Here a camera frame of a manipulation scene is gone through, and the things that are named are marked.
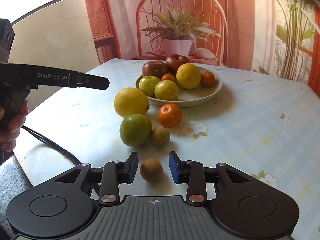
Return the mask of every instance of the green apple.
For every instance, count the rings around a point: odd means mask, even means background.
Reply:
[[[145,93],[147,97],[155,97],[155,87],[160,79],[155,76],[145,76],[139,82],[139,90]]]
[[[156,85],[155,97],[160,100],[177,101],[179,98],[179,88],[171,80],[162,80]]]

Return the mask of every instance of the finger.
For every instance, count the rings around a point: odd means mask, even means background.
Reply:
[[[28,115],[29,114],[28,99],[26,99],[26,101],[24,101],[24,103],[22,104],[22,106],[20,108],[20,113],[23,114],[23,115]]]
[[[3,116],[4,116],[4,108],[0,106],[0,120],[2,119]]]
[[[0,148],[6,152],[11,152],[16,147],[16,141],[8,142],[8,143],[1,143]]]
[[[13,133],[18,128],[22,127],[26,121],[26,116],[22,113],[18,113],[14,118],[12,118],[8,124],[8,131]]]
[[[18,128],[15,132],[11,133],[8,130],[0,131],[0,143],[8,143],[18,138],[21,129]]]

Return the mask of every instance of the fruit bowl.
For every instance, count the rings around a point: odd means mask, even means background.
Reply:
[[[198,67],[200,72],[204,71],[210,71],[208,69]],[[219,75],[216,73],[212,72],[216,78],[216,82],[212,87],[203,87],[201,84],[199,84],[196,88],[194,89],[184,89],[181,86],[178,85],[179,87],[179,99],[178,101],[168,101],[168,100],[160,100],[156,98],[151,98],[148,97],[149,102],[153,105],[156,106],[163,106],[165,104],[169,103],[174,103],[180,108],[184,107],[191,107],[191,106],[197,106],[200,104],[203,104],[205,102],[208,102],[209,100],[215,98],[217,93],[222,87],[222,79]],[[142,76],[140,76],[136,80],[136,88],[139,89],[139,82],[141,80]]]

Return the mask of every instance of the orange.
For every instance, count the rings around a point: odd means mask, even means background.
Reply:
[[[176,104],[166,104],[158,111],[158,120],[164,128],[175,127],[182,119],[182,111]]]
[[[171,74],[164,74],[164,75],[162,76],[162,78],[161,78],[161,81],[163,81],[163,80],[171,80],[171,81],[177,83],[176,78],[175,78],[173,75],[171,75]]]
[[[204,87],[211,87],[216,82],[215,76],[210,71],[204,71],[201,73],[200,84]]]

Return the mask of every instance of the white pot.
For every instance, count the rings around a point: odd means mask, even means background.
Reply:
[[[170,56],[172,54],[178,54],[188,57],[191,49],[192,41],[178,41],[178,40],[166,40],[162,39],[162,46],[165,54]]]

